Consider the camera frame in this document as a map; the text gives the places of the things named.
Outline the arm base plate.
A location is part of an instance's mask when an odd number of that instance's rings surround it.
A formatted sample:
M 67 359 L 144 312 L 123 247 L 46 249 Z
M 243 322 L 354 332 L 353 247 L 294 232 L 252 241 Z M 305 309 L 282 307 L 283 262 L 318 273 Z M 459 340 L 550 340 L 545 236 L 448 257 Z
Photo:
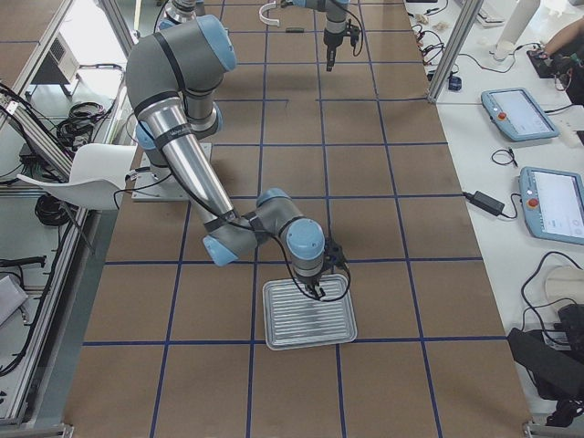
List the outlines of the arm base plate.
M 139 150 L 142 152 L 141 165 L 147 170 L 138 174 L 132 199 L 136 202 L 186 201 L 187 192 L 174 177 L 174 168 L 164 154 L 140 145 Z

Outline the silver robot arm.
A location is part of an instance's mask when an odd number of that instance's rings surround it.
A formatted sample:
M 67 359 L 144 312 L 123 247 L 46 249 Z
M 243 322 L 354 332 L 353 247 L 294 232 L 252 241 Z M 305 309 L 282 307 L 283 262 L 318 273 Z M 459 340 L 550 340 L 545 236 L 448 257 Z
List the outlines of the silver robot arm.
M 267 1 L 260 7 L 258 16 L 267 26 L 279 26 L 278 19 L 265 16 L 266 10 L 295 6 L 323 13 L 326 16 L 323 36 L 326 46 L 326 71 L 330 72 L 336 63 L 337 49 L 346 37 L 350 40 L 354 56 L 357 56 L 362 48 L 357 47 L 360 41 L 360 21 L 349 11 L 349 4 L 350 1 Z M 204 1 L 166 1 L 161 6 L 153 31 L 161 31 L 205 15 Z
M 219 266 L 228 265 L 270 238 L 284 253 L 303 294 L 324 297 L 326 239 L 279 189 L 263 193 L 254 211 L 236 213 L 197 138 L 199 128 L 217 118 L 213 91 L 236 66 L 227 31 L 216 16 L 197 16 L 142 38 L 126 69 L 130 104 L 147 125 L 161 165 L 196 204 L 207 231 L 203 245 Z

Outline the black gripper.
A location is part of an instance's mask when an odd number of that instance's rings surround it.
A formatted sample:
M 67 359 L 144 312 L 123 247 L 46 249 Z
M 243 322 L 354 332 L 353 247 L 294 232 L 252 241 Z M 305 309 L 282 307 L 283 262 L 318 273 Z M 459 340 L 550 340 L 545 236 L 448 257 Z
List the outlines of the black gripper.
M 297 273 L 297 280 L 304 286 L 308 295 L 313 299 L 323 298 L 326 295 L 324 289 L 319 285 L 321 277 L 321 273 L 316 273 L 311 276 Z
M 325 29 L 323 41 L 327 47 L 326 71 L 332 71 L 332 67 L 334 67 L 336 63 L 337 48 L 341 46 L 343 42 L 343 32 L 331 32 Z

